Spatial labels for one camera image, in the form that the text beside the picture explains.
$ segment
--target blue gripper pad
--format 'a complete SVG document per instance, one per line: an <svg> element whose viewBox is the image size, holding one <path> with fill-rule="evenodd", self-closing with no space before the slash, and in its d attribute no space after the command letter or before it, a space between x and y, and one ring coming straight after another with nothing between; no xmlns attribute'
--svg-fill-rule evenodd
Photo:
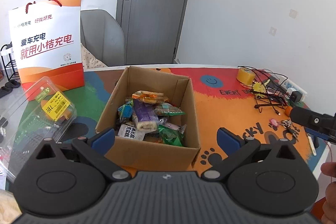
<svg viewBox="0 0 336 224"><path fill-rule="evenodd" d="M222 127L217 130L217 144L228 156L241 148L244 143L243 139L226 128Z"/></svg>
<svg viewBox="0 0 336 224"><path fill-rule="evenodd" d="M88 145L93 150L104 156L114 145L115 132L113 128L108 128L88 140Z"/></svg>

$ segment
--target tape roll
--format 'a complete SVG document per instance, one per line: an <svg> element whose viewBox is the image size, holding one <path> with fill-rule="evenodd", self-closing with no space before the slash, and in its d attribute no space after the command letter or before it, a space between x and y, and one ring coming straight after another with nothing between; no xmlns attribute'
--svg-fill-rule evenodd
<svg viewBox="0 0 336 224"><path fill-rule="evenodd" d="M254 75L254 72L250 69L239 68L236 78L240 83L243 83L245 85L252 85Z"/></svg>

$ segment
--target metal screw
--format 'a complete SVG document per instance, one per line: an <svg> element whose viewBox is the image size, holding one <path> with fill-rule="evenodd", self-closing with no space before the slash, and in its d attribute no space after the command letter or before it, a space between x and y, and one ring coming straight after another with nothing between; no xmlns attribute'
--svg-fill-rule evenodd
<svg viewBox="0 0 336 224"><path fill-rule="evenodd" d="M125 179L128 177L128 173L124 170L114 171L112 177L114 179Z"/></svg>
<svg viewBox="0 0 336 224"><path fill-rule="evenodd" d="M218 179L221 176L221 173L219 173L216 170L207 170L203 174L207 179Z"/></svg>

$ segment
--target plastic food container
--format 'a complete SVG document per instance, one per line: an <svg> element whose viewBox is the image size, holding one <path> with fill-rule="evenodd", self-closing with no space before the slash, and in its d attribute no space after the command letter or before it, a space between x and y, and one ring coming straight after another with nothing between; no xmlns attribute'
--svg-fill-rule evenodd
<svg viewBox="0 0 336 224"><path fill-rule="evenodd" d="M0 116L0 166L7 178L14 182L41 140L58 142L76 117L74 104L50 78L31 86Z"/></svg>

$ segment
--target green snack wrapper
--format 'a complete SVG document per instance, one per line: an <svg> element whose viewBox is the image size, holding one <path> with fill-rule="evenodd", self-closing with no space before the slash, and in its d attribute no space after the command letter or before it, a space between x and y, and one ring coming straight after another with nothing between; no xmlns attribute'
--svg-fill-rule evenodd
<svg viewBox="0 0 336 224"><path fill-rule="evenodd" d="M169 103L161 103L155 106L154 112L159 116L176 116L176 115L184 115L181 109L176 106L172 106Z"/></svg>
<svg viewBox="0 0 336 224"><path fill-rule="evenodd" d="M183 136L177 130L169 129L159 125L157 130L164 144L183 146L181 140Z"/></svg>

